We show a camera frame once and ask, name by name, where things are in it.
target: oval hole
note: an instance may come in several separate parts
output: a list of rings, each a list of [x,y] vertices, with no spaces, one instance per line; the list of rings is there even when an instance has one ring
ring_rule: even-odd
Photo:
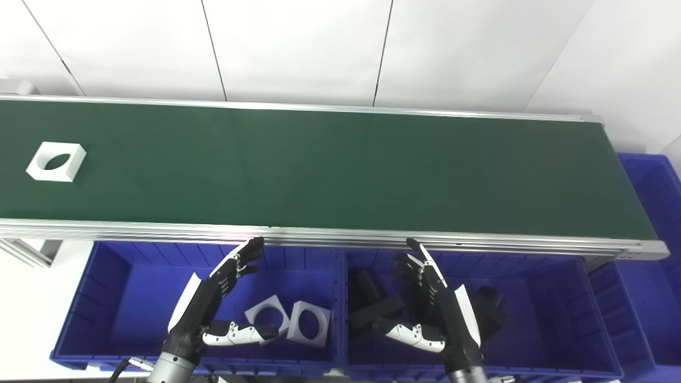
[[[267,324],[268,326],[279,328],[281,326],[281,322],[284,321],[284,317],[281,315],[279,310],[272,307],[265,307],[264,309],[260,310],[253,321],[255,322],[253,324]]]
[[[53,157],[52,159],[50,159],[50,161],[47,161],[47,164],[45,164],[45,170],[56,169],[59,166],[66,164],[66,161],[69,160],[69,157],[71,157],[69,153],[64,153],[56,157]]]
[[[314,339],[319,332],[317,316],[309,310],[304,310],[298,318],[298,328],[307,339]]]

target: blue plastic bin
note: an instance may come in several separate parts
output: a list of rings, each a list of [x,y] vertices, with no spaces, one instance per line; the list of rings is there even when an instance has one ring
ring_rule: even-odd
[[[663,155],[620,154],[671,255],[622,260],[590,274],[624,382],[681,382],[681,183]]]
[[[96,243],[51,359],[73,369],[84,369],[89,363],[112,369],[127,356],[155,361],[190,275],[207,277],[232,248]],[[265,256],[254,261],[261,271],[241,279],[217,314],[218,320],[246,322],[244,311],[273,294],[288,314],[296,301],[303,300],[332,311],[324,348],[288,341],[285,335],[265,346],[209,348],[197,372],[321,376],[340,365],[343,255],[337,249],[266,247]],[[317,326],[314,317],[305,314],[301,328]],[[281,315],[263,310],[256,323],[279,325]]]
[[[451,287],[463,283],[473,294],[487,285],[505,296],[507,322],[482,347],[490,376],[517,374],[528,382],[600,382],[621,376],[581,258],[433,256]],[[350,250],[347,258],[350,275],[373,270],[386,293],[399,293],[410,307],[412,291],[392,265],[392,251]],[[349,340],[345,372],[355,380],[448,381],[439,355],[376,334]]]

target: white block with circular hole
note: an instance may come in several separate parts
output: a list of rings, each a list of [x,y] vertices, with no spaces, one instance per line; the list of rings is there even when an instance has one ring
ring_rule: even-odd
[[[68,154],[69,159],[54,169],[45,169],[51,159]],[[26,173],[36,181],[73,182],[85,158],[85,150],[79,144],[66,142],[43,142],[35,152]]]
[[[319,322],[317,336],[312,339],[309,339],[300,331],[300,314],[305,310],[315,314],[315,317],[317,317],[317,321]],[[298,301],[294,303],[294,308],[291,312],[291,323],[289,324],[289,332],[286,334],[286,339],[308,346],[324,347],[326,346],[326,334],[329,330],[329,322],[331,322],[331,311],[311,303]]]
[[[281,302],[279,301],[279,298],[276,296],[276,294],[251,307],[250,309],[244,311],[244,314],[246,314],[246,319],[249,321],[250,324],[255,324],[255,317],[257,317],[260,311],[267,308],[275,309],[281,313],[281,325],[279,326],[279,334],[277,335],[277,337],[279,337],[280,335],[285,333],[286,330],[289,329],[289,316],[286,315],[286,311],[284,311],[284,306],[281,305]],[[267,343],[273,341],[274,339],[260,341],[260,345],[264,346]]]

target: white wall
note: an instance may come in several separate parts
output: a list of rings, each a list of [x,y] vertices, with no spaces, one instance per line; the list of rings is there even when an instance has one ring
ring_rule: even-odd
[[[3,0],[0,68],[47,94],[588,111],[616,149],[674,156],[679,15],[677,0]]]

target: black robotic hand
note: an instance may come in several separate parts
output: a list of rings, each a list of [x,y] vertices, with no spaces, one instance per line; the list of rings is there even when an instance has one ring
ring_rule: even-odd
[[[395,254],[400,278],[415,285],[415,320],[397,323],[379,318],[374,330],[416,348],[438,352],[452,382],[487,383],[480,353],[480,334],[463,285],[450,290],[428,250],[415,239],[407,245],[417,256]]]
[[[168,338],[147,382],[186,383],[207,346],[256,343],[278,335],[273,326],[214,320],[222,299],[238,280],[258,271],[258,266],[248,263],[262,257],[263,246],[261,236],[253,238],[227,254],[207,279],[191,276],[170,318]]]

